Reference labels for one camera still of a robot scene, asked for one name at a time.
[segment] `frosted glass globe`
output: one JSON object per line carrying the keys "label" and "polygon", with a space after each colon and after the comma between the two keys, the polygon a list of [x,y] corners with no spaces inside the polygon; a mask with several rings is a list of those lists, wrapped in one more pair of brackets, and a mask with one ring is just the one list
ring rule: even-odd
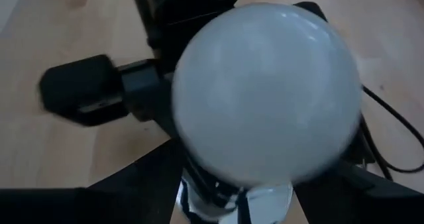
{"label": "frosted glass globe", "polygon": [[295,182],[347,147],[360,81],[342,38],[289,5],[252,4],[203,27],[173,80],[174,119],[196,160],[244,186]]}

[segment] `black device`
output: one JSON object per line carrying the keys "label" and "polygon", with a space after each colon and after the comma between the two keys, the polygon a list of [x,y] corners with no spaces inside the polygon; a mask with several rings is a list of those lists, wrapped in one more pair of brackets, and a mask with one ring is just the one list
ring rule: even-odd
{"label": "black device", "polygon": [[[89,188],[1,190],[3,217],[44,223],[169,223],[183,178],[183,184],[189,179],[204,202],[216,207],[224,208],[232,196],[240,196],[238,222],[250,223],[243,197],[246,188],[214,177],[184,148],[172,119],[170,97],[170,77],[190,39],[237,0],[135,1],[155,57],[116,68],[106,55],[99,55],[50,68],[39,83],[42,103],[47,111],[84,126],[132,113],[140,121],[155,120],[172,139]],[[325,19],[315,3],[296,6]],[[364,119],[361,124],[340,161],[321,176],[295,186],[311,224],[366,223],[379,218],[390,222],[406,213],[419,216],[418,211],[403,208],[422,203],[419,193],[355,166],[375,161]],[[184,187],[184,213],[191,223],[208,223],[190,212]]]}

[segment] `light bulb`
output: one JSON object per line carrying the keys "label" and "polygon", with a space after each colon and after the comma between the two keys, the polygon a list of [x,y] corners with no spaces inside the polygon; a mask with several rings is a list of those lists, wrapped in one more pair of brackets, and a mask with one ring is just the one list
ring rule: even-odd
{"label": "light bulb", "polygon": [[296,182],[337,159],[360,116],[354,59],[335,30],[289,5],[252,4],[191,40],[174,119],[196,160],[242,186]]}

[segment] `wooden surface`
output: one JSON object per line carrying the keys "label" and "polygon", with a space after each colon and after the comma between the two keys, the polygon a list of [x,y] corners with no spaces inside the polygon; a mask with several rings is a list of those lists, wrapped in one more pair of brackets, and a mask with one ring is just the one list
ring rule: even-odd
{"label": "wooden surface", "polygon": [[[423,0],[315,1],[352,49],[361,79],[424,132]],[[106,53],[117,65],[152,57],[133,0],[19,0],[0,34],[0,188],[88,186],[120,170],[168,137],[133,117],[82,128],[45,113],[36,84],[45,69]],[[402,168],[424,151],[397,121],[364,97],[378,148]],[[372,172],[380,171],[371,166]],[[424,173],[397,182],[424,192]],[[176,212],[172,223],[184,219]],[[306,223],[296,198],[286,223]]]}

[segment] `light wood grain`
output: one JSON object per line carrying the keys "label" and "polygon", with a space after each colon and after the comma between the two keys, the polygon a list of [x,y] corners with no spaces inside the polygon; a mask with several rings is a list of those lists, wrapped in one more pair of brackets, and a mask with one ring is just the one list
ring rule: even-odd
{"label": "light wood grain", "polygon": [[[361,79],[424,132],[423,0],[315,1],[352,49]],[[130,164],[168,137],[127,117],[83,128],[45,113],[36,84],[49,67],[106,53],[117,65],[150,58],[133,0],[19,0],[0,34],[0,188],[88,186]],[[364,97],[378,148],[402,168],[424,152],[384,110]],[[372,172],[378,173],[371,166]],[[397,182],[424,192],[424,174]],[[172,223],[183,223],[177,211]],[[294,197],[285,223],[306,223]]]}

